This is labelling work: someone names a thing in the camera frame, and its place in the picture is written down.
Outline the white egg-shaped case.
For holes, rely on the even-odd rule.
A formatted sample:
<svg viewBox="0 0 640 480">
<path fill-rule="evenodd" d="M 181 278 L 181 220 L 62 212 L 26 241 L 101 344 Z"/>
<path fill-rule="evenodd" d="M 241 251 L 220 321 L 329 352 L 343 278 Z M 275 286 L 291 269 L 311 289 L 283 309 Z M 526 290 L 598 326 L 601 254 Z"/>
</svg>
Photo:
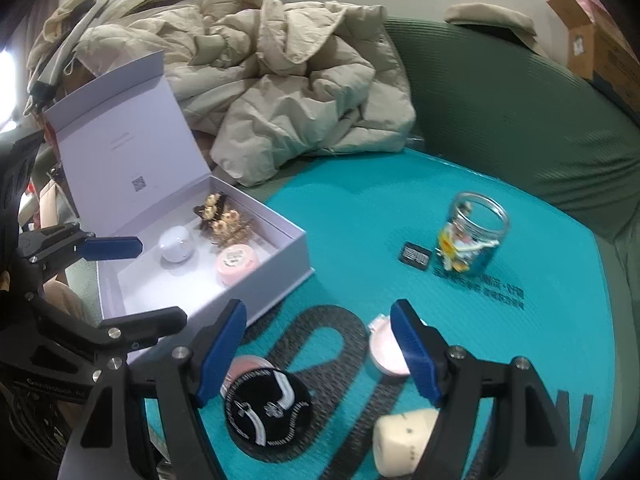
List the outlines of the white egg-shaped case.
<svg viewBox="0 0 640 480">
<path fill-rule="evenodd" d="M 185 226 L 172 226 L 158 240 L 160 256 L 169 263 L 182 263 L 194 253 L 194 240 Z"/>
</svg>

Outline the black lid glass jar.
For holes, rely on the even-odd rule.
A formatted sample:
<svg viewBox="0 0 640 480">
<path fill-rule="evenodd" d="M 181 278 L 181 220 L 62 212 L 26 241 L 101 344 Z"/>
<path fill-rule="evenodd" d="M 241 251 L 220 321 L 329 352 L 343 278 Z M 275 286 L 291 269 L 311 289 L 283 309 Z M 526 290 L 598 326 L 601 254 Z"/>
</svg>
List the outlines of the black lid glass jar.
<svg viewBox="0 0 640 480">
<path fill-rule="evenodd" d="M 312 396 L 305 384 L 273 367 L 241 374 L 224 396 L 230 434 L 250 450 L 290 448 L 307 433 L 313 414 Z"/>
</svg>

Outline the cream white jar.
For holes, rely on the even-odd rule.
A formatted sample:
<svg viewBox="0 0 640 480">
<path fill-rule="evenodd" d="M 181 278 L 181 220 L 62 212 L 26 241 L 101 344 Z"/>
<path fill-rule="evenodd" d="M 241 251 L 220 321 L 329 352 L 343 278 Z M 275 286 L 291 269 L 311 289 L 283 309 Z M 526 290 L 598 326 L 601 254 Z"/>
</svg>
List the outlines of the cream white jar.
<svg viewBox="0 0 640 480">
<path fill-rule="evenodd" d="M 424 408 L 380 417 L 373 427 L 376 470 L 384 478 L 413 474 L 433 433 L 438 411 Z"/>
</svg>

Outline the pink round compact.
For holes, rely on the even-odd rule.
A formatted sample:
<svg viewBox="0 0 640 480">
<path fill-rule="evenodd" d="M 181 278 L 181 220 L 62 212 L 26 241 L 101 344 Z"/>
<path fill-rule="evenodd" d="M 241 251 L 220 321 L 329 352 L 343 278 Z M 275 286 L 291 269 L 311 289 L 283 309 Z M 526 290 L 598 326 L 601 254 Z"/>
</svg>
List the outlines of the pink round compact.
<svg viewBox="0 0 640 480">
<path fill-rule="evenodd" d="M 258 370 L 258 368 L 271 368 L 272 364 L 262 358 L 261 356 L 251 356 L 250 354 L 244 354 L 244 356 L 236 356 L 228 369 L 224 381 L 220 387 L 220 395 L 224 398 L 230 388 L 230 386 L 243 374 L 250 372 L 251 370 Z"/>
<path fill-rule="evenodd" d="M 216 270 L 221 283 L 232 286 L 259 266 L 257 252 L 247 244 L 224 248 L 216 258 Z"/>
</svg>

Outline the dark brown bear hair claw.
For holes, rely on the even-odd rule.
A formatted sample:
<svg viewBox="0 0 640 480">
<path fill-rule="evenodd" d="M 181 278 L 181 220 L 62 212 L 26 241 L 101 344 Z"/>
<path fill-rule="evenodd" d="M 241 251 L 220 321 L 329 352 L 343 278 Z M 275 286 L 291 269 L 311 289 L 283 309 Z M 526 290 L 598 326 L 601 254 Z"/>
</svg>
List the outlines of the dark brown bear hair claw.
<svg viewBox="0 0 640 480">
<path fill-rule="evenodd" d="M 220 221 L 226 212 L 228 195 L 224 193 L 212 193 L 206 197 L 204 203 L 193 208 L 194 214 L 200 218 L 198 228 L 201 231 L 213 229 L 216 221 Z"/>
</svg>

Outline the clear bear hair claw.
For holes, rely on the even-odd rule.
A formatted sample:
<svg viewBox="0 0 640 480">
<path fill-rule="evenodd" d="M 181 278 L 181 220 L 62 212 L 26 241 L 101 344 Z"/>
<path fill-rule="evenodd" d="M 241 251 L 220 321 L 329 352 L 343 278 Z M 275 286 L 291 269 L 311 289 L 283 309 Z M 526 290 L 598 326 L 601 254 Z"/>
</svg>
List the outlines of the clear bear hair claw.
<svg viewBox="0 0 640 480">
<path fill-rule="evenodd" d="M 253 236 L 252 220 L 234 209 L 225 212 L 219 220 L 214 220 L 210 228 L 213 244 L 220 249 L 246 243 Z"/>
</svg>

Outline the pink lidded bowl container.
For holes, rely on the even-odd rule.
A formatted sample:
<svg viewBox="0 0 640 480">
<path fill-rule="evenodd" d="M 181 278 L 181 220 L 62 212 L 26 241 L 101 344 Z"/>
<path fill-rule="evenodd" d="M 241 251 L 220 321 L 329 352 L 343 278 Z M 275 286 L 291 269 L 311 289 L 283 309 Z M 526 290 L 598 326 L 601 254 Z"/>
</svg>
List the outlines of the pink lidded bowl container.
<svg viewBox="0 0 640 480">
<path fill-rule="evenodd" d="M 386 376 L 408 377 L 410 370 L 392 331 L 390 317 L 379 314 L 369 323 L 368 329 L 369 356 L 374 366 Z"/>
</svg>

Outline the lavender gift box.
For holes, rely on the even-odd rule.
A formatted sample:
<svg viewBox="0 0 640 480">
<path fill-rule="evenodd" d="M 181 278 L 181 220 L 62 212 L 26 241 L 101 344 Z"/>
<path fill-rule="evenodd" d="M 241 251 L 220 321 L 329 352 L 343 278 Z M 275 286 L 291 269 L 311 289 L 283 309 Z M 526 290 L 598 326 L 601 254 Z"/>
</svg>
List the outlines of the lavender gift box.
<svg viewBox="0 0 640 480">
<path fill-rule="evenodd" d="M 178 307 L 188 317 L 158 348 L 185 344 L 231 299 L 254 323 L 311 276 L 306 234 L 238 188 L 213 176 L 164 76 L 160 52 L 85 84 L 47 112 L 81 227 L 98 237 L 136 236 L 135 259 L 96 266 L 104 318 Z M 210 193 L 252 220 L 259 266 L 232 286 L 216 270 L 218 248 L 193 208 Z M 185 226 L 194 253 L 182 263 L 160 256 L 158 240 Z"/>
</svg>

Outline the grey white striped garment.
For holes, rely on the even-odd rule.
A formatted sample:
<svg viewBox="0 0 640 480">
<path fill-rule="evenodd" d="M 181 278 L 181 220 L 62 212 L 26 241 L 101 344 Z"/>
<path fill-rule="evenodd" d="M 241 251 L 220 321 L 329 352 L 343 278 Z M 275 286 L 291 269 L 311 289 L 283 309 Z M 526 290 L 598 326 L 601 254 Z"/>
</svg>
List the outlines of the grey white striped garment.
<svg viewBox="0 0 640 480">
<path fill-rule="evenodd" d="M 92 6 L 63 37 L 52 54 L 46 58 L 43 68 L 38 68 L 28 86 L 29 104 L 32 108 L 38 110 L 53 101 L 61 74 L 73 57 L 74 47 L 82 34 L 101 16 L 112 1 L 115 0 L 92 0 Z"/>
</svg>

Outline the teal bubble mailer mat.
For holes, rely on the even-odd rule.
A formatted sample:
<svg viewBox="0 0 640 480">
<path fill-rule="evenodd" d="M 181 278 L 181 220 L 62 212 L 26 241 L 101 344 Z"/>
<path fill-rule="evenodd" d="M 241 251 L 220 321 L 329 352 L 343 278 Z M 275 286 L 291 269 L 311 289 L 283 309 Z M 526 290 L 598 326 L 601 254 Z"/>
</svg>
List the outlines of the teal bubble mailer mat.
<svg viewBox="0 0 640 480">
<path fill-rule="evenodd" d="M 511 227 L 486 272 L 450 275 L 432 260 L 450 202 L 472 191 L 506 208 Z M 450 344 L 480 359 L 533 363 L 559 404 L 582 478 L 597 477 L 611 420 L 615 351 L 600 252 L 582 224 L 535 197 L 415 151 L 313 162 L 268 198 L 307 234 L 314 274 L 253 325 L 242 352 L 296 374 L 314 396 L 302 444 L 275 458 L 244 453 L 219 400 L 201 412 L 231 479 L 373 479 L 371 430 L 388 413 L 425 408 L 410 380 L 370 360 L 369 325 L 407 299 Z"/>
</svg>

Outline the glass jar with trinkets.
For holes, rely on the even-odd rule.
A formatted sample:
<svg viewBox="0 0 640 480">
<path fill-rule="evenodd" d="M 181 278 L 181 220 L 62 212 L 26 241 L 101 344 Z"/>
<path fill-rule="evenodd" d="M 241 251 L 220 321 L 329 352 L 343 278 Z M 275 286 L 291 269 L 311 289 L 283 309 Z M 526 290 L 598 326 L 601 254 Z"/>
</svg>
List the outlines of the glass jar with trinkets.
<svg viewBox="0 0 640 480">
<path fill-rule="evenodd" d="M 480 275 L 509 233 L 508 213 L 492 198 L 460 192 L 436 238 L 436 254 L 448 273 Z"/>
</svg>

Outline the beige puffer jacket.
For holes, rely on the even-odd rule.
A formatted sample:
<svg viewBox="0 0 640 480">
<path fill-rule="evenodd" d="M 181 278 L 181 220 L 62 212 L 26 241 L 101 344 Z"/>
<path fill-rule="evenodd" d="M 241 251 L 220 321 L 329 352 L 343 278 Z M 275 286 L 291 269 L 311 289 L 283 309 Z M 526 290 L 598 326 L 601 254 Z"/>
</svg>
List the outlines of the beige puffer jacket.
<svg viewBox="0 0 640 480">
<path fill-rule="evenodd" d="M 32 77 L 90 6 L 65 0 L 43 23 L 26 62 L 27 115 L 41 116 L 75 68 L 99 77 L 160 52 L 189 128 L 212 138 L 213 164 L 245 186 L 299 156 L 399 152 L 416 120 L 385 9 L 337 1 L 112 1 L 53 101 L 32 108 Z"/>
</svg>

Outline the brown cardboard box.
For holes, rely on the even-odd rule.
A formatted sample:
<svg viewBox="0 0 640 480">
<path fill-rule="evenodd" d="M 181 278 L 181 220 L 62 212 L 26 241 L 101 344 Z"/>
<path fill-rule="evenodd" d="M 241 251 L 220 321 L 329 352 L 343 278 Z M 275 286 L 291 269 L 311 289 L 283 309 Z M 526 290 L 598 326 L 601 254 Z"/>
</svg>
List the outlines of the brown cardboard box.
<svg viewBox="0 0 640 480">
<path fill-rule="evenodd" d="M 608 11 L 593 0 L 547 3 L 568 31 L 568 69 L 638 115 L 639 61 Z"/>
</svg>

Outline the beige cushion on sofa back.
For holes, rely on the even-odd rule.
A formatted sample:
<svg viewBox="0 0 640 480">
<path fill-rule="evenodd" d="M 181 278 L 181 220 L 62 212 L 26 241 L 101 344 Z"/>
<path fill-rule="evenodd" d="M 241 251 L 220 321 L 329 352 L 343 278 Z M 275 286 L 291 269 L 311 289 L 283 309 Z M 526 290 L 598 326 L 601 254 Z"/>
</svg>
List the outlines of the beige cushion on sofa back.
<svg viewBox="0 0 640 480">
<path fill-rule="evenodd" d="M 501 32 L 509 39 L 517 39 L 538 55 L 548 56 L 537 40 L 534 21 L 520 11 L 490 3 L 458 3 L 445 11 L 444 21 L 458 26 L 477 27 L 481 32 Z"/>
</svg>

